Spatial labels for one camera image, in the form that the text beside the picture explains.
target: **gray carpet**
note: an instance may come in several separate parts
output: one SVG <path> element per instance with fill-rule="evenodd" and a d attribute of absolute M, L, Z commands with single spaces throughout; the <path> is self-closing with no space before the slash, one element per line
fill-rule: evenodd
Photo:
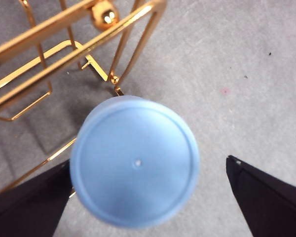
<path fill-rule="evenodd" d="M 56 0 L 30 3 L 37 22 L 60 11 Z M 132 1 L 117 0 L 116 4 L 125 16 Z M 120 72 L 142 26 L 132 34 Z M 18 1 L 0 0 L 0 44 L 28 27 Z M 88 17 L 73 29 L 81 43 L 98 34 Z M 45 40 L 43 48 L 67 38 L 63 30 Z M 106 70 L 116 43 L 117 39 L 92 52 Z M 0 67 L 0 78 L 36 55 L 33 48 L 9 61 Z M 39 66 L 11 85 L 38 70 Z M 0 121 L 0 189 L 73 138 L 92 108 L 112 96 L 111 85 L 91 68 L 80 72 L 71 65 L 51 80 L 54 93 L 50 98 L 13 123 Z M 44 90 L 46 86 L 40 86 L 5 115 Z M 170 107 L 189 124 L 201 154 L 195 193 L 170 221 L 136 231 L 98 221 L 75 196 L 66 206 L 56 237 L 249 237 L 225 173 L 229 154 L 296 185 L 296 0 L 168 1 L 123 90 Z M 69 156 L 70 150 L 39 172 Z"/>

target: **gold wire rack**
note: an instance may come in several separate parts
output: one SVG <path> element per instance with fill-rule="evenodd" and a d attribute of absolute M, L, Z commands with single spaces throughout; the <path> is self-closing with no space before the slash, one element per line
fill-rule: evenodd
<path fill-rule="evenodd" d="M 36 106 L 46 97 L 50 96 L 53 92 L 53 89 L 52 83 L 49 80 L 49 76 L 60 71 L 73 62 L 77 62 L 77 66 L 80 70 L 84 70 L 90 65 L 91 68 L 100 75 L 104 82 L 110 82 L 113 84 L 113 89 L 118 96 L 123 95 L 121 83 L 124 81 L 136 63 L 143 48 L 145 47 L 147 40 L 159 22 L 159 19 L 166 7 L 166 0 L 150 0 L 146 3 L 145 0 L 135 0 L 130 14 L 124 19 L 119 20 L 118 11 L 112 0 L 83 0 L 69 8 L 67 8 L 65 0 L 59 0 L 62 11 L 48 20 L 36 25 L 29 1 L 18 1 L 26 13 L 31 29 L 0 46 L 0 65 L 33 46 L 37 48 L 38 57 L 0 79 L 0 89 L 38 64 L 42 65 L 43 70 L 2 95 L 0 97 L 0 113 L 7 107 L 12 106 L 21 98 L 31 93 L 38 85 L 42 83 L 47 83 L 48 91 L 33 101 L 31 104 L 21 109 L 21 111 L 17 112 L 15 115 L 8 118 L 0 116 L 0 120 L 7 122 L 13 122 L 14 120 L 18 119 L 25 112 Z M 71 24 L 88 15 L 91 16 L 91 21 L 94 26 L 103 32 L 92 38 L 87 43 L 81 44 L 74 40 Z M 127 44 L 133 26 L 138 20 L 146 15 L 151 15 L 151 17 L 149 18 L 143 34 L 137 46 L 135 47 L 135 50 L 124 72 L 118 76 L 115 74 L 115 70 Z M 43 52 L 41 42 L 64 28 L 67 28 L 69 39 L 60 42 L 51 49 Z M 106 73 L 89 53 L 96 47 L 110 41 L 119 34 L 122 35 L 110 70 L 108 73 Z M 57 62 L 47 66 L 45 60 L 66 47 L 71 47 L 73 51 Z M 83 66 L 81 66 L 79 63 L 79 59 L 82 57 L 85 57 L 87 60 L 87 63 Z M 70 147 L 75 142 L 75 140 L 76 138 L 70 140 L 67 144 L 59 148 L 42 163 L 35 166 L 20 178 L 16 179 L 14 182 L 3 188 L 0 193 L 15 187 L 40 167 L 55 159 L 59 154 Z"/>

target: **gold metal bar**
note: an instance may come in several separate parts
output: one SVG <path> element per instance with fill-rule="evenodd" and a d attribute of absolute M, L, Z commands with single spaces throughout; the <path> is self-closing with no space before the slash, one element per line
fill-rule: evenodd
<path fill-rule="evenodd" d="M 131 71 L 131 69 L 133 68 L 134 64 L 136 63 L 139 55 L 141 54 L 141 52 L 143 51 L 148 39 L 150 38 L 153 30 L 155 29 L 155 27 L 157 26 L 157 23 L 159 22 L 163 11 L 165 10 L 166 7 L 166 1 L 162 1 L 162 9 L 160 11 L 154 11 L 152 16 L 149 19 L 149 22 L 147 23 L 147 26 L 142 34 L 142 37 L 140 38 L 134 53 L 124 71 L 124 73 L 122 74 L 122 76 L 120 76 L 119 80 L 117 81 L 117 83 L 115 84 L 115 89 L 120 87 L 120 84 L 123 82 L 124 78 L 129 74 L 129 72 Z"/>
<path fill-rule="evenodd" d="M 144 31 L 144 33 L 143 33 L 143 35 L 141 37 L 139 45 L 136 47 L 136 49 L 134 51 L 134 54 L 133 54 L 133 56 L 131 58 L 131 61 L 129 62 L 125 72 L 122 75 L 122 76 L 125 76 L 130 71 L 131 67 L 133 66 L 136 59 L 138 58 L 139 53 L 141 52 L 141 50 L 143 49 L 145 43 L 147 42 L 148 37 L 150 36 L 153 28 L 155 27 L 155 25 L 157 24 L 157 21 L 161 17 L 161 14 L 163 13 L 163 11 L 165 9 L 165 6 L 166 6 L 166 1 L 165 0 L 151 0 L 151 1 L 147 2 L 146 4 L 142 5 L 141 7 L 139 7 L 135 11 L 133 11 L 131 14 L 129 14 L 123 20 L 118 22 L 116 25 L 114 25 L 111 28 L 109 28 L 108 30 L 102 32 L 98 36 L 94 37 L 92 40 L 90 40 L 89 42 L 84 44 L 81 48 L 78 48 L 75 51 L 71 52 L 67 56 L 63 57 L 62 59 L 60 59 L 56 63 L 54 63 L 51 66 L 47 67 L 46 69 L 44 69 L 40 73 L 36 74 L 35 76 L 30 78 L 26 82 L 22 83 L 18 87 L 14 88 L 10 92 L 8 92 L 4 96 L 2 96 L 0 98 L 0 105 L 2 105 L 5 102 L 12 102 L 13 99 L 15 99 L 18 96 L 18 94 L 20 94 L 23 91 L 29 89 L 30 87 L 33 87 L 33 86 L 36 86 L 36 85 L 42 83 L 43 81 L 45 81 L 47 79 L 48 76 L 50 76 L 53 73 L 55 73 L 56 71 L 64 68 L 68 64 L 76 61 L 77 59 L 84 56 L 85 54 L 87 54 L 88 52 L 90 52 L 91 50 L 96 48 L 97 46 L 107 42 L 110 39 L 112 39 L 118 33 L 123 32 L 127 27 L 134 24 L 135 21 L 139 20 L 140 18 L 144 17 L 148 13 L 152 12 L 153 15 L 150 18 L 150 21 L 149 21 L 149 23 L 147 25 L 147 28 L 145 29 L 145 31 Z M 20 37 L 23 38 L 24 36 L 27 36 L 28 38 L 31 38 L 33 41 L 36 41 L 37 37 L 38 37 L 38 34 L 35 34 L 35 32 L 37 32 L 36 28 L 39 28 L 39 30 L 41 30 L 42 29 L 41 25 L 45 26 L 46 23 L 42 23 L 42 24 L 36 26 L 35 28 L 33 28 L 33 29 L 25 32 L 24 34 L 22 34 Z"/>
<path fill-rule="evenodd" d="M 24 10 L 26 12 L 26 15 L 28 17 L 30 26 L 32 28 L 35 27 L 36 26 L 36 23 L 35 23 L 35 19 L 34 19 L 34 16 L 33 16 L 33 11 L 32 11 L 32 8 L 31 8 L 29 2 L 26 1 L 26 0 L 19 0 L 19 2 L 21 3 L 21 5 L 23 6 L 23 8 L 24 8 Z M 46 68 L 46 61 L 45 61 L 43 50 L 42 50 L 42 47 L 41 47 L 40 43 L 37 44 L 37 50 L 38 50 L 38 56 L 40 58 L 40 62 L 42 63 L 43 68 Z M 46 97 L 48 97 L 49 95 L 51 95 L 52 92 L 53 92 L 53 88 L 52 88 L 52 85 L 51 85 L 51 82 L 50 81 L 47 82 L 47 86 L 48 86 L 48 91 L 44 95 L 42 95 L 41 97 L 39 97 L 38 99 L 36 99 L 34 102 L 32 102 L 27 107 L 23 108 L 20 112 L 18 112 L 16 115 L 12 116 L 11 118 L 5 118 L 5 117 L 1 117 L 0 116 L 0 120 L 3 120 L 3 121 L 14 121 L 17 118 L 19 118 L 22 114 L 24 114 L 26 111 L 30 110 L 36 104 L 38 104 L 39 102 L 41 102 L 43 99 L 45 99 Z"/>
<path fill-rule="evenodd" d="M 70 46 L 70 45 L 71 45 L 70 40 L 65 40 L 65 41 L 59 43 L 58 45 L 52 47 L 51 49 L 47 50 L 46 52 L 44 52 L 44 54 L 43 54 L 44 58 L 49 58 L 50 56 L 54 55 L 55 53 L 61 51 L 62 49 L 64 49 L 67 46 Z M 18 76 L 22 75 L 23 73 L 25 73 L 29 69 L 35 67 L 39 63 L 40 63 L 40 57 L 36 57 L 35 59 L 31 60 L 27 64 L 25 64 L 22 67 L 18 68 L 14 72 L 12 72 L 9 75 L 5 76 L 4 78 L 2 78 L 0 80 L 0 88 L 4 87 L 9 82 L 13 81 Z"/>
<path fill-rule="evenodd" d="M 120 87 L 116 87 L 114 89 L 115 93 L 118 95 L 118 96 L 121 96 L 121 95 L 124 95 L 123 91 L 120 89 Z"/>
<path fill-rule="evenodd" d="M 59 0 L 59 2 L 60 2 L 61 9 L 62 9 L 63 11 L 66 10 L 66 9 L 67 9 L 67 6 L 66 6 L 66 0 Z M 76 47 L 76 45 L 75 45 L 75 43 L 74 43 L 74 34 L 73 34 L 73 31 L 72 31 L 70 25 L 67 27 L 67 32 L 68 32 L 68 36 L 69 36 L 69 39 L 70 39 L 71 46 L 72 46 L 73 50 L 77 49 L 77 47 Z M 79 68 L 80 70 L 82 70 L 82 68 L 81 68 L 81 64 L 80 64 L 79 61 L 77 62 L 77 65 L 78 65 L 78 68 Z"/>
<path fill-rule="evenodd" d="M 97 1 L 83 0 L 3 44 L 0 46 L 0 64 L 90 14 L 89 9 Z"/>
<path fill-rule="evenodd" d="M 23 174 L 20 178 L 17 180 L 13 181 L 11 184 L 7 185 L 4 187 L 2 190 L 0 190 L 0 193 L 3 193 L 9 189 L 14 188 L 17 186 L 19 183 L 21 183 L 24 179 L 29 177 L 31 174 L 33 174 L 35 171 L 37 171 L 39 168 L 41 168 L 43 165 L 46 163 L 50 162 L 51 160 L 55 159 L 57 156 L 59 156 L 62 152 L 64 152 L 68 147 L 70 147 L 74 142 L 76 141 L 76 138 L 72 139 L 70 142 L 68 142 L 66 145 L 64 145 L 62 148 L 57 150 L 54 154 L 52 154 L 50 157 L 48 157 L 46 160 L 44 160 L 42 163 L 39 165 L 35 166 L 33 169 L 29 170 L 25 174 Z"/>
<path fill-rule="evenodd" d="M 50 81 L 47 83 L 48 85 L 48 92 L 46 92 L 45 94 L 43 94 L 41 97 L 39 97 L 37 100 L 35 100 L 34 102 L 32 102 L 31 104 L 29 104 L 27 107 L 25 107 L 24 109 L 22 109 L 20 112 L 18 112 L 16 115 L 14 115 L 11 118 L 5 118 L 5 117 L 1 117 L 0 116 L 0 120 L 6 121 L 6 122 L 12 122 L 14 120 L 16 120 L 17 118 L 19 118 L 22 114 L 24 114 L 26 111 L 30 110 L 33 106 L 35 106 L 36 104 L 38 104 L 39 102 L 41 102 L 43 99 L 45 99 L 47 96 L 51 95 L 51 93 L 53 92 L 52 87 L 51 87 L 51 83 Z"/>
<path fill-rule="evenodd" d="M 145 2 L 145 0 L 135 0 L 134 1 L 134 4 L 133 4 L 133 7 L 131 9 L 131 12 L 135 11 L 141 4 L 143 4 Z M 120 38 L 120 41 L 118 43 L 118 47 L 117 47 L 117 50 L 115 52 L 115 56 L 113 58 L 113 61 L 112 61 L 112 64 L 111 64 L 111 68 L 110 68 L 110 71 L 109 71 L 109 79 L 110 81 L 113 83 L 113 84 L 116 84 L 117 81 L 113 78 L 115 76 L 115 69 L 117 67 L 117 64 L 122 56 L 122 53 L 123 53 L 123 50 L 127 44 L 127 40 L 130 36 L 130 33 L 132 32 L 133 30 L 133 26 L 134 25 L 131 25 L 130 27 L 128 27 L 122 34 L 121 38 Z"/>
<path fill-rule="evenodd" d="M 58 53 L 59 51 L 61 51 L 62 49 L 66 48 L 66 47 L 68 47 L 70 45 L 71 45 L 70 40 L 65 40 L 65 41 L 59 43 L 58 45 L 52 47 L 51 49 L 47 50 L 46 52 L 44 52 L 44 57 L 49 58 L 52 55 L 54 55 L 55 53 Z M 82 44 L 79 43 L 78 41 L 75 41 L 75 45 L 77 47 L 82 47 Z M 100 74 L 100 76 L 104 80 L 107 80 L 108 75 L 104 72 L 104 70 L 100 67 L 100 65 L 94 60 L 94 58 L 90 54 L 86 55 L 85 58 L 88 60 L 87 64 L 88 65 L 90 64 Z M 14 72 L 12 72 L 9 75 L 5 76 L 4 78 L 2 78 L 0 80 L 0 88 L 4 87 L 9 82 L 13 81 L 18 76 L 22 75 L 23 73 L 25 73 L 29 69 L 35 67 L 39 63 L 40 63 L 40 59 L 39 59 L 39 57 L 36 57 L 35 59 L 31 60 L 27 64 L 25 64 L 22 67 L 18 68 Z"/>
<path fill-rule="evenodd" d="M 71 193 L 69 195 L 69 198 L 72 198 L 75 195 L 75 190 L 74 188 L 71 189 Z"/>
<path fill-rule="evenodd" d="M 30 23 L 30 26 L 33 28 L 36 26 L 36 22 L 35 22 L 35 19 L 34 19 L 34 16 L 33 16 L 33 10 L 31 8 L 31 5 L 29 3 L 28 0 L 19 0 L 20 4 L 23 6 L 25 12 L 26 12 L 26 16 L 29 20 L 29 23 Z M 36 45 L 36 48 L 37 48 L 37 51 L 38 51 L 38 55 L 39 55 L 39 58 L 40 58 L 40 62 L 43 66 L 43 68 L 47 68 L 47 65 L 46 65 L 46 61 L 45 61 L 45 58 L 44 58 L 44 55 L 43 55 L 43 49 L 41 47 L 41 44 L 38 43 Z"/>

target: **blue bottle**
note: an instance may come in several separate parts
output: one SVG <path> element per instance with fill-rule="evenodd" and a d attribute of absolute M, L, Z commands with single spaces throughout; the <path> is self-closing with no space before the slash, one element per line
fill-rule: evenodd
<path fill-rule="evenodd" d="M 76 194 L 96 217 L 120 227 L 149 227 L 174 216 L 191 196 L 199 152 L 175 112 L 125 95 L 88 115 L 70 173 Z"/>

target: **gold ball finial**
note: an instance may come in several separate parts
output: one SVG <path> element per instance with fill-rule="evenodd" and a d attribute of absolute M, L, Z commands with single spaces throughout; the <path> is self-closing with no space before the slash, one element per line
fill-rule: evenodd
<path fill-rule="evenodd" d="M 96 28 L 105 31 L 119 21 L 119 14 L 111 0 L 101 0 L 92 7 L 91 18 Z"/>

